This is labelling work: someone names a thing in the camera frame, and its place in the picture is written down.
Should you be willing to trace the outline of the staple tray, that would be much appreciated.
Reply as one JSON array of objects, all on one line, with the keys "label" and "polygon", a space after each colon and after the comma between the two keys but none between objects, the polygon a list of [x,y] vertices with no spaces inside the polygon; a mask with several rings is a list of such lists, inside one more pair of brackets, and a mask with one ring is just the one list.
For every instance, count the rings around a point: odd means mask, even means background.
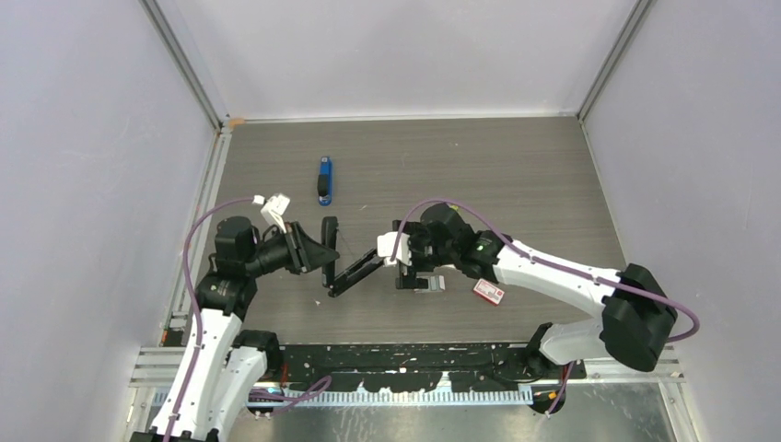
[{"label": "staple tray", "polygon": [[446,289],[445,279],[442,275],[431,275],[417,279],[417,293],[438,293]]}]

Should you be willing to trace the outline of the blue stapler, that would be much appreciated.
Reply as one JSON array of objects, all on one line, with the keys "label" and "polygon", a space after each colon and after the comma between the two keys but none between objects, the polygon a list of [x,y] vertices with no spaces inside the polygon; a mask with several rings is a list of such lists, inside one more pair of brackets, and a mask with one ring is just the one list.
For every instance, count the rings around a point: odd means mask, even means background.
[{"label": "blue stapler", "polygon": [[322,157],[317,180],[318,203],[320,206],[328,206],[332,202],[332,173],[332,159],[328,156]]}]

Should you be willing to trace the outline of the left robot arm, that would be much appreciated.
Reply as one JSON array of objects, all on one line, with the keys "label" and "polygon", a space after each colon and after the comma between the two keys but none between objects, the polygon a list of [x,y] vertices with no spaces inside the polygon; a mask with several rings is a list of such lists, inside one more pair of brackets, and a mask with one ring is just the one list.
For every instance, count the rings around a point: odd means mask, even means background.
[{"label": "left robot arm", "polygon": [[227,441],[253,385],[275,379],[284,362],[275,333],[242,327],[258,279],[278,270],[310,273],[339,256],[297,222],[261,232],[244,216],[218,223],[215,246],[194,288],[193,325],[169,393],[133,441]]}]

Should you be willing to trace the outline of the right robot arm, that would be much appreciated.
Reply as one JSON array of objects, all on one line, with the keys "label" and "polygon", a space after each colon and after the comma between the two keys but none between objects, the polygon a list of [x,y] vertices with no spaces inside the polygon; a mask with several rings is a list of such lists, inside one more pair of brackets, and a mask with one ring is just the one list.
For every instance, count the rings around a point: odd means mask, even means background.
[{"label": "right robot arm", "polygon": [[679,310],[647,268],[629,264],[616,270],[571,262],[492,225],[474,229],[461,216],[463,206],[428,200],[425,207],[419,221],[397,220],[377,238],[384,264],[399,270],[398,288],[411,288],[418,273],[449,266],[471,279],[526,288],[588,314],[585,320],[538,327],[519,356],[538,378],[571,362],[600,357],[639,372],[656,368]]}]

